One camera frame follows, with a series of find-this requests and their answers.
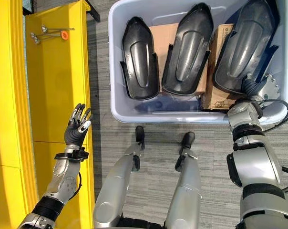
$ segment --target metal tool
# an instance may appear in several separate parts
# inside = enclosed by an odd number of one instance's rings
[[[75,28],[48,28],[45,25],[42,25],[41,30],[43,33],[48,33],[48,31],[50,31],[50,30],[54,30],[54,31],[75,30]]]
[[[67,31],[60,31],[59,34],[55,33],[47,33],[47,34],[39,34],[36,35],[35,33],[31,32],[31,38],[35,41],[36,44],[40,44],[42,40],[46,40],[52,37],[61,37],[63,40],[68,40],[69,35]]]

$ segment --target yellow shelf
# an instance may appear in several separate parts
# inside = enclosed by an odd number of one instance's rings
[[[89,5],[77,1],[26,16],[25,39],[31,124],[39,197],[51,180],[56,153],[64,149],[63,133],[77,103],[90,107],[86,11]],[[50,38],[36,44],[31,32],[41,34],[41,25],[67,30],[69,38]],[[88,131],[84,141],[88,160],[81,163],[82,188],[63,209],[56,227],[92,228],[94,207],[93,146]]]
[[[16,228],[37,200],[22,1],[0,0],[0,229]]]
[[[72,109],[77,103],[90,107],[88,9],[81,0],[26,16],[27,95],[22,1],[0,0],[0,229],[17,228],[32,211],[51,180],[55,154],[64,149]],[[75,30],[68,31],[67,41],[53,38],[36,45],[30,32],[40,34],[42,24]],[[59,229],[93,227],[91,130],[84,146],[90,155],[81,164],[83,186],[58,217]]]

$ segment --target yellow wall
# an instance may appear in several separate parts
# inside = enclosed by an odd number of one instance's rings
[[[31,123],[34,141],[38,194],[41,197],[52,177],[53,159],[63,152],[63,133],[76,104],[90,107],[86,10],[84,1],[76,1],[26,16],[26,54]],[[55,37],[35,44],[30,33],[41,34],[41,25],[49,28],[75,28],[67,31],[67,41]],[[82,188],[59,215],[56,226],[92,228],[94,207],[93,147],[91,130],[84,141],[88,160],[81,163]]]
[[[0,229],[38,200],[23,55],[22,2],[0,0]]]
[[[32,211],[51,180],[55,154],[64,149],[63,133],[72,109],[77,103],[90,106],[88,8],[81,0],[26,17],[28,100],[22,1],[0,0],[0,229],[17,228]],[[75,30],[67,41],[55,38],[36,45],[29,33],[41,33],[42,23]],[[57,228],[93,227],[91,130],[84,146],[90,155],[81,164],[83,186],[64,207]]]

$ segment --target black strap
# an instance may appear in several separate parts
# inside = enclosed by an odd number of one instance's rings
[[[132,219],[121,217],[117,227],[144,228],[144,229],[163,229],[156,223],[150,223],[142,219]]]
[[[84,151],[84,147],[78,150],[73,150],[72,153],[59,153],[54,157],[55,160],[86,160],[88,159],[89,153]]]

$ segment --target plastic bin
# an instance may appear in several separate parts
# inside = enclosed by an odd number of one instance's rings
[[[177,23],[200,2],[211,7],[215,29],[247,0],[121,0],[111,7],[108,18],[111,112],[117,120],[127,123],[227,123],[224,113],[201,111],[196,98],[179,99],[170,94],[159,94],[147,101],[130,99],[120,66],[122,37],[128,20],[139,16],[148,26]],[[280,24],[272,43],[279,49],[267,72],[277,80],[280,98],[288,102],[288,0],[278,0],[277,3]],[[278,122],[286,112],[283,105],[274,103],[264,110],[260,121],[264,125]]]

